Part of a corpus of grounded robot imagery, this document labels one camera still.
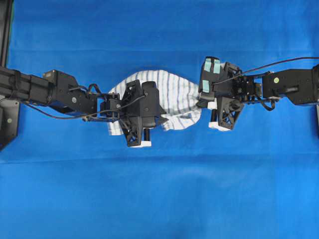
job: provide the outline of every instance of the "metal bracket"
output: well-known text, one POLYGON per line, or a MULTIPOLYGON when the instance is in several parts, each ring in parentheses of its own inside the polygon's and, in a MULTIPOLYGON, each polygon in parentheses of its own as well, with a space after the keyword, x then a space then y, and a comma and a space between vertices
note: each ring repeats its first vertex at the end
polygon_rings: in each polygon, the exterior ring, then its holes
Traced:
POLYGON ((0 103, 0 150, 17 136, 18 121, 19 103, 16 101, 2 101, 0 103))

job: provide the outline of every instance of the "blue cloth surface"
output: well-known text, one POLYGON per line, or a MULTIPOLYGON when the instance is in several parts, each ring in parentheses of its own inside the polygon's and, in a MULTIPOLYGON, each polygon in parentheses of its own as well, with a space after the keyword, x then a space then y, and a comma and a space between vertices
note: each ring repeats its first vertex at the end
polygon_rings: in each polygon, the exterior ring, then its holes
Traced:
MULTIPOLYGON (((15 0, 7 66, 104 92, 140 70, 198 83, 207 55, 243 70, 319 56, 318 12, 315 0, 15 0)), ((231 132, 209 119, 132 149, 103 123, 21 106, 0 153, 0 238, 319 238, 315 108, 246 106, 231 132)))

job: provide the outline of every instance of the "black cable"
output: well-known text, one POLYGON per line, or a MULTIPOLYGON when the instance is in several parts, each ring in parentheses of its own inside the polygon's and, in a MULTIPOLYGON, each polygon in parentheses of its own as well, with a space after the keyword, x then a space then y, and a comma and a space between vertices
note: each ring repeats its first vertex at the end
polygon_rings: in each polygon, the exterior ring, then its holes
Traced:
POLYGON ((228 79, 226 79, 226 80, 222 80, 222 81, 220 81, 220 82, 213 83, 213 85, 218 85, 218 84, 224 83, 224 82, 226 82, 226 81, 234 80, 234 79, 236 79, 236 78, 238 78, 238 77, 241 77, 241 76, 243 76, 244 74, 249 73, 249 72, 252 72, 252 71, 258 71, 258 70, 261 70, 261 69, 263 69, 263 68, 270 67, 270 66, 274 66, 274 65, 277 65, 277 64, 281 64, 281 63, 285 63, 285 62, 290 62, 290 61, 304 60, 304 59, 315 59, 315 60, 318 60, 319 57, 297 57, 297 58, 287 59, 287 60, 283 60, 283 61, 277 61, 277 62, 268 64, 268 65, 260 66, 260 67, 257 67, 257 68, 254 68, 254 69, 251 69, 251 70, 242 72, 242 73, 240 73, 240 74, 237 75, 237 76, 228 78, 228 79))
POLYGON ((1 99, 1 100, 0 100, 0 103, 3 102, 3 101, 5 101, 5 100, 8 100, 8 98, 3 98, 3 99, 1 99))
POLYGON ((96 115, 96 114, 100 114, 100 113, 104 113, 104 112, 114 112, 114 111, 119 111, 119 110, 121 110, 121 109, 123 109, 123 108, 126 108, 126 107, 128 107, 128 106, 130 106, 131 104, 133 104, 133 103, 135 103, 136 101, 139 101, 140 99, 142 99, 142 98, 144 98, 145 97, 145 95, 142 95, 142 96, 140 96, 140 97, 137 97, 135 100, 133 100, 132 102, 130 102, 130 103, 128 103, 128 104, 126 104, 126 105, 124 105, 124 106, 121 106, 121 107, 119 107, 119 108, 117 108, 117 109, 114 109, 114 110, 103 110, 103 111, 98 111, 98 112, 96 112, 96 113, 92 113, 92 114, 87 114, 87 115, 81 115, 81 116, 74 116, 74 117, 57 117, 57 116, 53 116, 53 115, 50 115, 50 114, 48 114, 48 113, 46 113, 46 112, 44 112, 44 111, 42 111, 42 110, 40 110, 40 109, 38 109, 37 107, 34 107, 34 106, 32 106, 32 105, 30 105, 30 104, 28 104, 28 103, 26 103, 26 102, 22 102, 21 101, 21 103, 22 104, 24 104, 24 105, 26 105, 26 106, 28 106, 28 107, 30 107, 30 108, 32 108, 32 109, 34 109, 34 110, 36 110, 36 111, 39 111, 40 113, 42 113, 42 114, 44 114, 44 115, 46 115, 46 116, 48 116, 48 117, 51 117, 51 118, 53 118, 53 119, 56 119, 56 120, 75 120, 75 119, 81 119, 81 118, 83 118, 83 117, 89 117, 89 116, 94 116, 94 115, 96 115))
POLYGON ((85 91, 88 91, 88 89, 85 86, 73 87, 73 88, 70 88, 69 91, 75 91, 75 90, 79 90, 79 89, 84 89, 85 91))

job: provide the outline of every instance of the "striped towel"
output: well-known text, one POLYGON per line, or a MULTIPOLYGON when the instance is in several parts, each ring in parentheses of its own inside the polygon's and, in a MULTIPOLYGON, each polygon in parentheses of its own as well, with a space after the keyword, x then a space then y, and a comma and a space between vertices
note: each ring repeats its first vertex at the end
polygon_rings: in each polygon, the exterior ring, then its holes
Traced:
MULTIPOLYGON (((110 93, 119 93, 122 98, 126 83, 134 80, 140 80, 141 85, 146 81, 156 82, 159 104, 167 113, 162 115, 168 119, 162 124, 164 130, 185 129, 199 120, 201 109, 195 105, 198 101, 198 85, 163 70, 139 71, 119 83, 110 93)), ((109 135, 123 134, 118 121, 107 124, 109 135)))

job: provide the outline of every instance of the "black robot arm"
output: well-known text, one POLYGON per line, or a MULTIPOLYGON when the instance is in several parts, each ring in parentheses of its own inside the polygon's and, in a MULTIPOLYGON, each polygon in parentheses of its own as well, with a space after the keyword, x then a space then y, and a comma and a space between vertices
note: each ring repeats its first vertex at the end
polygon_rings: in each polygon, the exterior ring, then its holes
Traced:
POLYGON ((319 65, 307 70, 244 75, 238 66, 206 57, 201 69, 197 106, 212 110, 209 127, 227 131, 234 128, 245 104, 261 104, 272 111, 279 99, 287 97, 294 105, 316 105, 318 87, 319 65))
MULTIPOLYGON (((80 86, 73 76, 57 70, 46 72, 40 78, 0 67, 0 96, 4 97, 0 102, 16 100, 55 119, 119 121, 129 147, 150 146, 150 128, 167 120, 160 116, 166 113, 159 104, 155 82, 127 83, 120 99, 119 94, 102 93, 96 84, 88 88, 80 86), (71 117, 51 116, 35 106, 51 107, 71 117)), ((6 120, 0 105, 0 125, 6 120)))

